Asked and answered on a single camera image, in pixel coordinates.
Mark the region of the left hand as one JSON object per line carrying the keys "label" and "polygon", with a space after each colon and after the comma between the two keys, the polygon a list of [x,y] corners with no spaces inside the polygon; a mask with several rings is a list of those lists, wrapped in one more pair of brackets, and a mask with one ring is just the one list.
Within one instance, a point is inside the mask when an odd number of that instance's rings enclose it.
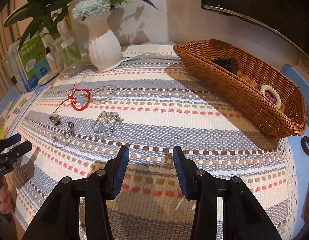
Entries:
{"label": "left hand", "polygon": [[0,188],[0,212],[6,215],[12,211],[12,201],[5,176],[1,176],[1,183],[2,186]]}

